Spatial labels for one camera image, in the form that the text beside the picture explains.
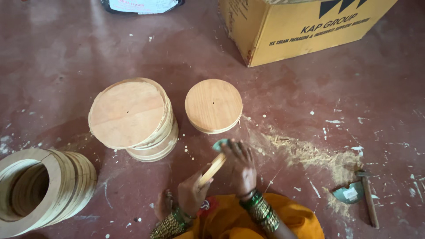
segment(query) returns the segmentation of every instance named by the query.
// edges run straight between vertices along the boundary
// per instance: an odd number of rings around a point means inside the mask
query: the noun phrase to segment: yellow cardboard box
[[[353,42],[397,0],[218,0],[248,67]]]

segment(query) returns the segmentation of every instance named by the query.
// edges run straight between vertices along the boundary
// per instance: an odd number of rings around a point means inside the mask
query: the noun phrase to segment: concrete floor
[[[425,197],[424,22],[422,1],[400,0],[362,40],[246,68],[221,27],[216,1],[189,0],[151,16],[113,15],[98,0],[1,1],[0,132],[9,137],[0,159],[54,147],[84,154],[99,176],[77,216],[20,238],[147,238],[157,222],[150,207],[157,194],[175,191],[211,161],[212,144],[225,137],[256,149],[258,188],[311,208],[326,238],[425,238],[414,185]],[[159,82],[179,123],[177,146],[158,162],[114,152],[89,133],[95,96],[132,77]],[[244,103],[240,124],[220,135],[196,131],[184,111],[189,89],[210,78],[232,83]],[[265,136],[288,143],[279,147]],[[358,146],[363,157],[351,149]],[[315,152],[328,160],[309,161]],[[359,159],[376,175],[379,230],[369,225],[364,201],[345,206],[325,190],[351,182],[344,160]],[[231,193],[228,173],[225,167],[215,176],[209,195]]]

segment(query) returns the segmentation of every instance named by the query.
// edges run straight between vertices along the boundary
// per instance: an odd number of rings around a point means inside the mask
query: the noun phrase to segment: hammer
[[[369,177],[371,176],[371,174],[364,170],[359,170],[359,171],[356,171],[356,176],[361,177],[362,179],[363,190],[365,192],[366,204],[368,205],[369,218],[371,220],[372,227],[379,229],[379,223],[378,223],[378,218],[376,216],[375,205],[373,204],[373,200],[372,200],[371,187],[369,185]]]

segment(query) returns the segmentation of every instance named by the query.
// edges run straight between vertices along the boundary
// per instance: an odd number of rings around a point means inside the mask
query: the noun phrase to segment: orange sari
[[[324,239],[315,214],[285,196],[264,193],[280,219],[299,239]],[[235,195],[211,196],[204,202],[193,226],[177,239],[267,239],[260,226],[239,205]]]

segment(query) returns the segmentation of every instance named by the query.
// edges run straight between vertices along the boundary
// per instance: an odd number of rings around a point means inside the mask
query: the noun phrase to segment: stack of wooden rings
[[[189,122],[206,134],[219,134],[235,126],[242,115],[242,98],[230,83],[209,79],[194,85],[184,102]]]
[[[0,238],[53,225],[81,211],[97,183],[81,154],[37,148],[0,161]]]
[[[170,99],[157,82],[147,78],[123,80],[99,93],[88,122],[105,146],[125,149],[142,162],[167,156],[179,135]]]

